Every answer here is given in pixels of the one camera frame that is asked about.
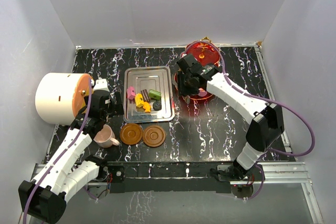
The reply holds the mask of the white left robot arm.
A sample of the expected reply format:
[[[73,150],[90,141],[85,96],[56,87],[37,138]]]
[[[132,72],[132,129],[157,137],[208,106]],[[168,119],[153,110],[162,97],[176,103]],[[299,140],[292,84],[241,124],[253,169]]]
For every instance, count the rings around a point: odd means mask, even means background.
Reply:
[[[18,194],[23,211],[23,223],[31,215],[42,222],[57,223],[68,201],[88,182],[108,177],[108,168],[96,158],[83,161],[73,168],[80,154],[103,129],[108,116],[124,114],[120,92],[90,91],[68,132],[49,162],[31,180],[23,181]]]

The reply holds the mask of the red three-tier cake stand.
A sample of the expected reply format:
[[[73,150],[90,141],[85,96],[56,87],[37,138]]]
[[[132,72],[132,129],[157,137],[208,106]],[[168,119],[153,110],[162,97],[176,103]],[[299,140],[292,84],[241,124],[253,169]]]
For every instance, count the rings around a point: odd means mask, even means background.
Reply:
[[[219,67],[221,53],[219,49],[211,43],[207,37],[202,40],[194,41],[186,46],[185,50],[180,54],[180,59],[188,54],[192,54],[196,60],[203,66],[207,64],[214,64]],[[207,99],[211,94],[206,91],[205,97],[199,97],[198,95],[190,96],[190,100],[202,100]]]

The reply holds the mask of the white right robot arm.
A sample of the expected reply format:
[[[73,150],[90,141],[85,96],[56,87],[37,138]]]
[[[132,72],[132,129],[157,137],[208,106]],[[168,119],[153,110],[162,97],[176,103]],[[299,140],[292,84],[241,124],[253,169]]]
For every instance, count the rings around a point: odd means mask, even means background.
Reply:
[[[281,106],[250,93],[230,80],[212,63],[202,66],[188,54],[177,61],[177,90],[182,97],[197,95],[200,89],[213,94],[238,112],[248,123],[246,144],[224,175],[247,180],[253,167],[271,144],[284,132]]]

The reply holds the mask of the salmon pink cake piece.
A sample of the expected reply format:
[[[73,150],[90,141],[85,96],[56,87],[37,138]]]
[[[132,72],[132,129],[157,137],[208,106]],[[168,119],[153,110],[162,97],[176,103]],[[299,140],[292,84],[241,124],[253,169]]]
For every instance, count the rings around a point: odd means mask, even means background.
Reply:
[[[207,95],[207,92],[203,89],[199,89],[198,96],[199,97],[205,97]]]

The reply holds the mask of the green striped macaron cake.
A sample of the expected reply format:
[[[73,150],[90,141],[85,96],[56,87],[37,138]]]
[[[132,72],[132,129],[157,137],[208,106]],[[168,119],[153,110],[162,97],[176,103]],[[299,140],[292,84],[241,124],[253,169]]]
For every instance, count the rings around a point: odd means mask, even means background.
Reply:
[[[148,91],[148,96],[149,96],[149,98],[151,98],[151,99],[160,101],[160,99],[161,99],[161,97],[162,97],[162,94],[161,94],[160,91],[150,89],[150,90]]]

